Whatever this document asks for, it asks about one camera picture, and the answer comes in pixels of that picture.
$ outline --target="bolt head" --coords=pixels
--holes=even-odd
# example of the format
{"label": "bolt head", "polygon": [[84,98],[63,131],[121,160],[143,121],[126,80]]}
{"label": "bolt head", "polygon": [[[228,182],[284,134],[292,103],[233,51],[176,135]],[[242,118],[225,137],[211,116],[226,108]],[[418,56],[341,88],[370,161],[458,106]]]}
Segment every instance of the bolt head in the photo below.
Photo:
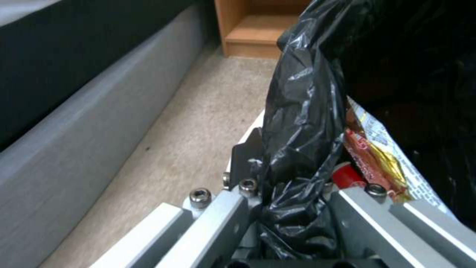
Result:
{"label": "bolt head", "polygon": [[188,195],[193,208],[204,209],[211,202],[211,193],[206,188],[193,189]]}
{"label": "bolt head", "polygon": [[238,186],[239,193],[244,197],[254,197],[258,193],[258,182],[253,178],[242,179]]}
{"label": "bolt head", "polygon": [[230,190],[230,172],[223,172],[223,189]]}

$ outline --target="carpet floor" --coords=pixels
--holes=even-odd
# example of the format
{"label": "carpet floor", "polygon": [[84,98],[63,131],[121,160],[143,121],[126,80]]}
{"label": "carpet floor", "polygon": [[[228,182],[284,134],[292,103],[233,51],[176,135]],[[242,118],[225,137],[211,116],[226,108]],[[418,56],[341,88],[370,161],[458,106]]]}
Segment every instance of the carpet floor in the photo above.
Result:
{"label": "carpet floor", "polygon": [[276,60],[208,44],[134,153],[42,267],[88,267],[159,204],[217,193],[232,146],[264,108]]}

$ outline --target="wooden cabinet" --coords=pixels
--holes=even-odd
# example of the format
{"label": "wooden cabinet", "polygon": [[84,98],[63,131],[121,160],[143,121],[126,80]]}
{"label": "wooden cabinet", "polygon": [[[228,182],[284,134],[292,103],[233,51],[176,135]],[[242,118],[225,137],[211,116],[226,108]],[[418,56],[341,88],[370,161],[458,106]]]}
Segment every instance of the wooden cabinet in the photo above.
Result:
{"label": "wooden cabinet", "polygon": [[223,53],[277,58],[276,41],[310,0],[215,0]]}

